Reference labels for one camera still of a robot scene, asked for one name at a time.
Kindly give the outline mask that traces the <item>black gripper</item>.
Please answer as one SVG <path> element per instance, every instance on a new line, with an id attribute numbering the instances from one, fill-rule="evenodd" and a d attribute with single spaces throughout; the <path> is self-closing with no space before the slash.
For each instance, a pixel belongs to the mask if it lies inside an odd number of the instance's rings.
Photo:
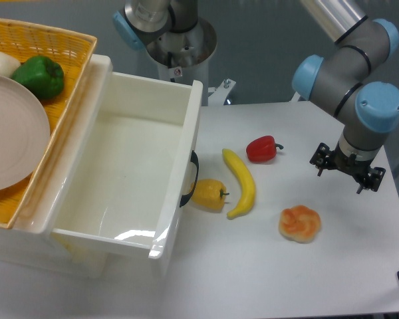
<path id="1" fill-rule="evenodd" d="M 377 192 L 386 173 L 383 167 L 371 167 L 370 160 L 358 161 L 355 154 L 346 156 L 339 148 L 332 151 L 325 143 L 319 144 L 309 163 L 318 169 L 318 176 L 324 170 L 338 170 L 354 177 L 358 183 L 357 194 L 363 190 Z"/>

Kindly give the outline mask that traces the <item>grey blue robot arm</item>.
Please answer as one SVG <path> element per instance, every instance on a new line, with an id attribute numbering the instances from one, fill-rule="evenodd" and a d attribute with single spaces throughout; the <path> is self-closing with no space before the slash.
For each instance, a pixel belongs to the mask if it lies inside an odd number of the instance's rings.
<path id="1" fill-rule="evenodd" d="M 377 191 L 385 171 L 372 161 L 399 123 L 399 89 L 366 79 L 396 51 L 399 32 L 387 20 L 370 20 L 354 1 L 303 1 L 303 7 L 338 49 L 330 58 L 307 57 L 292 87 L 344 125 L 336 147 L 319 145 L 311 163 L 350 175 L 359 190 Z M 127 1 L 113 23 L 129 47 L 147 51 L 161 80 L 208 83 L 217 36 L 196 1 Z"/>

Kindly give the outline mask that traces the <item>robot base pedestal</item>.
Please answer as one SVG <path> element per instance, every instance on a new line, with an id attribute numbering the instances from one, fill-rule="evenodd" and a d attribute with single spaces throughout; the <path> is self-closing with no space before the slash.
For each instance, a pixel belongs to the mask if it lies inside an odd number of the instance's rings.
<path id="1" fill-rule="evenodd" d="M 202 104 L 221 106 L 230 103 L 229 95 L 236 81 L 226 78 L 218 86 L 209 85 L 209 62 L 217 48 L 217 35 L 210 23 L 198 19 L 185 33 L 164 33 L 146 47 L 158 70 L 160 80 L 191 85 L 203 84 Z"/>

